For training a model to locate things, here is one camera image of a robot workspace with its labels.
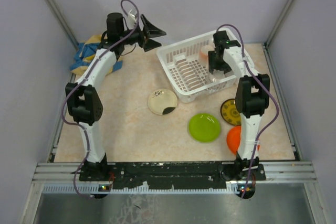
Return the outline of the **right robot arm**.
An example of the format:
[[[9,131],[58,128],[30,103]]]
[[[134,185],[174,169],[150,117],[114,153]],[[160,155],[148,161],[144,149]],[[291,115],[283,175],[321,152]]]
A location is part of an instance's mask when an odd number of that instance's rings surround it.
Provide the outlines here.
[[[240,144],[234,161],[235,175],[248,179],[257,168],[259,158],[257,141],[259,125],[269,106],[270,77],[255,70],[247,60],[243,44],[230,39],[227,31],[213,35],[214,50],[208,52],[208,70],[226,74],[230,71],[238,78],[235,104],[241,118]]]

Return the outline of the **pink ceramic mug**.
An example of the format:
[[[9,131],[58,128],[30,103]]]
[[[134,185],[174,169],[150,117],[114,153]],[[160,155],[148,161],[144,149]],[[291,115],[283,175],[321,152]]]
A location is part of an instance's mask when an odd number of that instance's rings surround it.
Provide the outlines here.
[[[207,61],[208,60],[208,52],[213,51],[214,47],[210,45],[202,46],[199,51],[199,61]]]

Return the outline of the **white plastic dish rack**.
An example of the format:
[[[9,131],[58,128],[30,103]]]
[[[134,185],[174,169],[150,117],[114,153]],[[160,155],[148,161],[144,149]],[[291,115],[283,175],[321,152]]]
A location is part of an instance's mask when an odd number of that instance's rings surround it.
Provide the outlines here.
[[[167,75],[174,92],[181,102],[190,103],[200,95],[210,95],[231,87],[238,78],[232,71],[223,78],[209,78],[208,67],[199,62],[201,48],[212,46],[213,34],[210,31],[168,46],[160,47],[156,55]]]

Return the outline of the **white patterned small bowl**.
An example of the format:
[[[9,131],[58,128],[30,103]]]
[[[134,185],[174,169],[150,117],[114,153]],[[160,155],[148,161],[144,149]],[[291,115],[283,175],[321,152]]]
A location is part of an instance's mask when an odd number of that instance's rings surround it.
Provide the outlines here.
[[[219,84],[226,76],[222,72],[207,75],[208,84]]]

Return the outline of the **blue and yellow cloth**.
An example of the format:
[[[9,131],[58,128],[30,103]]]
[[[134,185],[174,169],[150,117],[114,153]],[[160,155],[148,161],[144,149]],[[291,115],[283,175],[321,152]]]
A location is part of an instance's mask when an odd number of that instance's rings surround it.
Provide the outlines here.
[[[93,35],[78,45],[78,50],[74,55],[74,63],[69,68],[71,73],[77,76],[84,74],[95,58],[100,42],[101,35]]]

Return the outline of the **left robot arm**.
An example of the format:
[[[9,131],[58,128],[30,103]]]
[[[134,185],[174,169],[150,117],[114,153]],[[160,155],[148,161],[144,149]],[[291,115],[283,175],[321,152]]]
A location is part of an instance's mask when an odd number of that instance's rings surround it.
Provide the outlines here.
[[[126,45],[138,45],[147,52],[161,46],[155,38],[166,35],[165,31],[154,26],[143,14],[136,15],[135,20],[134,26],[126,29],[121,13],[108,14],[107,29],[101,36],[93,61],[77,82],[68,83],[65,87],[65,102],[73,119],[70,125],[79,128],[86,151],[79,170],[98,180],[106,179],[109,174],[98,123],[103,113],[98,89]]]

